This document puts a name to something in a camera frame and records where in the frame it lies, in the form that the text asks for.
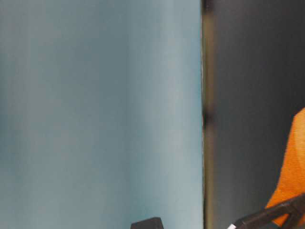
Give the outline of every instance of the orange object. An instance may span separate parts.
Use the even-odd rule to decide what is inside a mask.
[[[300,111],[293,120],[281,175],[274,194],[266,208],[272,207],[287,199],[305,192],[305,109]],[[274,220],[281,226],[287,215]],[[299,225],[305,223],[302,217]]]

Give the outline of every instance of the dark gray wall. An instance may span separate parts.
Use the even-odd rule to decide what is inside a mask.
[[[263,208],[305,107],[302,1],[216,0],[215,228]]]

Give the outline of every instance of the white label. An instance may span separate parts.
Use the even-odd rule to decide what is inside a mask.
[[[228,229],[235,229],[236,228],[236,226],[234,225],[234,224],[231,224],[229,227],[228,227]]]

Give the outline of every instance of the gray surface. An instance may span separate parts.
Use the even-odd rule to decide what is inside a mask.
[[[202,228],[200,5],[131,0],[131,219]]]
[[[215,1],[215,229],[262,209],[305,107],[304,3]]]
[[[0,228],[202,227],[199,0],[1,0],[0,111]]]
[[[128,228],[125,1],[0,9],[0,227]]]

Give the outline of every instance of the light blue wall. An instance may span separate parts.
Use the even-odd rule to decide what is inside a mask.
[[[129,228],[125,1],[0,9],[0,227]]]
[[[131,219],[200,229],[200,1],[130,0]]]
[[[0,1],[0,227],[202,227],[199,0]]]

